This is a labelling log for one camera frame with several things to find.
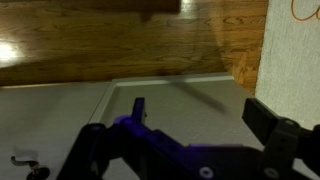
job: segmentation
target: cable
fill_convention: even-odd
[[[298,20],[298,21],[307,21],[309,19],[311,19],[313,16],[315,16],[318,20],[320,20],[320,5],[318,6],[316,12],[314,12],[311,16],[307,17],[307,18],[299,18],[296,16],[295,12],[294,12],[294,1],[295,0],[292,0],[291,1],[291,13],[292,13],[292,16]]]

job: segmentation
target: wood grain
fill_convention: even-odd
[[[267,0],[0,2],[1,86],[229,71],[254,93]]]

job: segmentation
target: orange cable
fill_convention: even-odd
[[[311,16],[302,19],[302,18],[297,17],[296,14],[294,13],[294,1],[295,0],[291,1],[291,13],[292,13],[292,16],[296,20],[298,20],[298,21],[307,21],[307,20],[311,19],[313,16],[315,16],[318,20],[320,20],[320,5],[318,6],[318,9],[316,10],[316,12],[314,12]]]

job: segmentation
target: wooden floor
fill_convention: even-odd
[[[0,2],[0,86],[229,71],[254,93],[268,0]]]

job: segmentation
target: textured wall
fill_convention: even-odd
[[[320,123],[320,20],[294,19],[291,2],[270,0],[256,96],[279,115],[311,128]],[[299,18],[320,5],[319,0],[294,2]]]

